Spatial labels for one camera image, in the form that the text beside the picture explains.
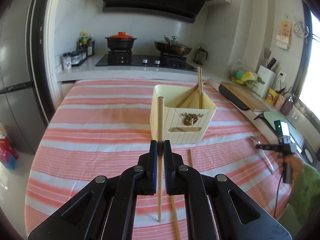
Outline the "green sleeved right forearm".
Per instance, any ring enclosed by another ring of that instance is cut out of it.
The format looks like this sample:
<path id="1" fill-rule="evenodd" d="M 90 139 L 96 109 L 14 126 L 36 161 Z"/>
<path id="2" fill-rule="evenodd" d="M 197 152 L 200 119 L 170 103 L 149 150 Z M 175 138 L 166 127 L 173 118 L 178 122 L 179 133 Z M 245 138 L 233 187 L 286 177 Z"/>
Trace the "green sleeved right forearm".
<path id="1" fill-rule="evenodd" d="M 289 204 L 301 225 L 310 221 L 319 208 L 319 183 L 319 172 L 304 164 L 289 198 Z"/>

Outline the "person's right hand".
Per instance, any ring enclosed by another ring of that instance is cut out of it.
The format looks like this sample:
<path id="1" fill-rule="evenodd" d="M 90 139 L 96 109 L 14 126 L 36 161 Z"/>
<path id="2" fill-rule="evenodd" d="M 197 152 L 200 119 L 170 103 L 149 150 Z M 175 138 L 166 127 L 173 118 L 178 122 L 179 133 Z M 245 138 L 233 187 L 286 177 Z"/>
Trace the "person's right hand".
<path id="1" fill-rule="evenodd" d="M 287 155 L 283 158 L 276 158 L 277 165 L 279 167 L 279 174 L 283 173 L 283 163 L 289 163 L 292 168 L 292 180 L 296 180 L 300 171 L 304 166 L 304 160 L 296 153 Z"/>

